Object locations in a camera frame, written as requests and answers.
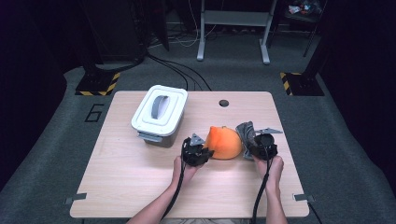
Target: wooden table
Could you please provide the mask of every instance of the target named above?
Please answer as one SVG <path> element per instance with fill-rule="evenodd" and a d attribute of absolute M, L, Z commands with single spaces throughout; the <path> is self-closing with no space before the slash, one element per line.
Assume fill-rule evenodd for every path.
<path fill-rule="evenodd" d="M 115 94 L 78 189 L 78 194 L 87 193 L 86 199 L 73 202 L 72 217 L 132 217 L 169 185 L 183 140 L 193 133 L 206 139 L 210 126 L 234 129 L 251 120 L 256 130 L 270 127 L 283 131 L 269 92 L 190 91 L 174 145 L 155 147 L 138 138 L 131 126 L 145 94 Z M 222 107 L 220 100 L 230 104 Z M 292 198 L 292 194 L 304 192 L 286 136 L 273 136 L 278 155 L 285 162 L 280 188 L 286 216 L 305 217 L 309 213 L 307 203 Z M 188 187 L 181 189 L 167 217 L 251 218 L 261 182 L 254 162 L 244 159 L 243 153 L 228 161 L 211 159 Z M 263 194 L 258 217 L 265 217 L 265 212 Z"/>

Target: hand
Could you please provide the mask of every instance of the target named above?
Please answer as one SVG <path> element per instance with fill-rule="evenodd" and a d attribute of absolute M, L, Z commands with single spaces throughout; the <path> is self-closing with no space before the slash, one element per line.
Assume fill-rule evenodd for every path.
<path fill-rule="evenodd" d="M 267 161 L 260 160 L 259 158 L 253 156 L 254 161 L 256 162 L 256 168 L 263 179 L 267 172 Z M 279 182 L 280 177 L 282 176 L 283 171 L 283 159 L 280 156 L 275 156 L 272 161 L 272 165 L 270 168 L 268 181 L 265 187 L 265 192 L 268 193 L 276 193 L 276 195 L 280 194 Z"/>
<path fill-rule="evenodd" d="M 192 180 L 192 177 L 195 175 L 195 173 L 201 168 L 203 165 L 199 166 L 190 166 L 186 164 L 186 168 L 184 169 L 184 177 L 183 177 L 183 183 L 182 187 L 187 185 L 190 180 Z M 177 156 L 174 160 L 174 172 L 172 176 L 172 183 L 171 186 L 177 187 L 178 180 L 180 179 L 180 172 L 181 172 L 181 158 L 180 156 Z"/>

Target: controller cable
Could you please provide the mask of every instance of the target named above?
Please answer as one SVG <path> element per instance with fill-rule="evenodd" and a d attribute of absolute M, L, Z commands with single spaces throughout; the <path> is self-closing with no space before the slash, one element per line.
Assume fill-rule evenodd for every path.
<path fill-rule="evenodd" d="M 265 149 L 265 154 L 267 156 L 266 158 L 268 159 L 267 148 Z M 259 193 L 258 193 L 257 198 L 256 198 L 256 202 L 254 203 L 253 217 L 252 217 L 251 222 L 250 222 L 251 224 L 256 224 L 257 209 L 259 207 L 260 198 L 262 197 L 262 193 L 264 192 L 265 185 L 267 184 L 268 176 L 270 175 L 269 172 L 270 172 L 270 168 L 271 168 L 273 159 L 274 158 L 271 158 L 271 160 L 267 161 L 267 172 L 265 173 L 264 178 L 262 179 L 262 186 L 260 187 Z"/>
<path fill-rule="evenodd" d="M 168 207 L 165 210 L 165 213 L 163 213 L 163 217 L 161 218 L 161 220 L 166 217 L 166 215 L 168 215 L 169 211 L 172 209 L 176 199 L 177 199 L 177 195 L 180 192 L 181 189 L 181 184 L 183 183 L 183 178 L 184 178 L 184 170 L 186 168 L 186 162 L 183 161 L 183 155 L 181 155 L 181 170 L 180 170 L 180 178 L 178 179 L 178 183 L 177 183 L 177 189 L 175 191 L 175 194 L 172 198 L 172 201 L 169 203 Z"/>

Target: metal stand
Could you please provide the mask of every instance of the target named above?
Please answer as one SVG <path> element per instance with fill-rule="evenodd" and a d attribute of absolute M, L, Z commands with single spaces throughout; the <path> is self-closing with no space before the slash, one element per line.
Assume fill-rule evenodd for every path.
<path fill-rule="evenodd" d="M 198 48 L 197 60 L 204 60 L 205 52 L 205 25 L 222 24 L 222 25 L 244 25 L 244 26 L 261 26 L 265 27 L 263 37 L 260 39 L 260 48 L 262 50 L 262 61 L 264 64 L 270 63 L 268 50 L 266 46 L 267 37 L 271 28 L 272 19 L 276 1 L 273 0 L 269 12 L 237 12 L 237 11 L 214 11 L 205 10 L 205 0 L 201 4 L 201 38 Z"/>

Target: dark background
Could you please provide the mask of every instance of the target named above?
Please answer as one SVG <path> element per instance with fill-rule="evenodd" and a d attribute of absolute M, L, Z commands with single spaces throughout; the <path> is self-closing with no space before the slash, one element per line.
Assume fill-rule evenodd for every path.
<path fill-rule="evenodd" d="M 199 1 L 192 2 L 200 6 Z M 60 7 L 64 4 L 70 11 Z M 394 5 L 390 0 L 330 1 L 320 29 L 319 44 L 324 47 L 318 48 L 313 60 L 320 63 L 320 75 L 349 130 L 396 192 Z M 68 38 L 68 13 L 78 21 L 81 41 L 92 60 L 102 63 L 104 53 L 78 1 L 2 1 L 0 10 L 3 187 L 62 101 L 64 73 L 81 66 Z M 125 39 L 119 44 L 115 48 L 131 47 Z M 126 54 L 134 57 L 136 52 Z"/>

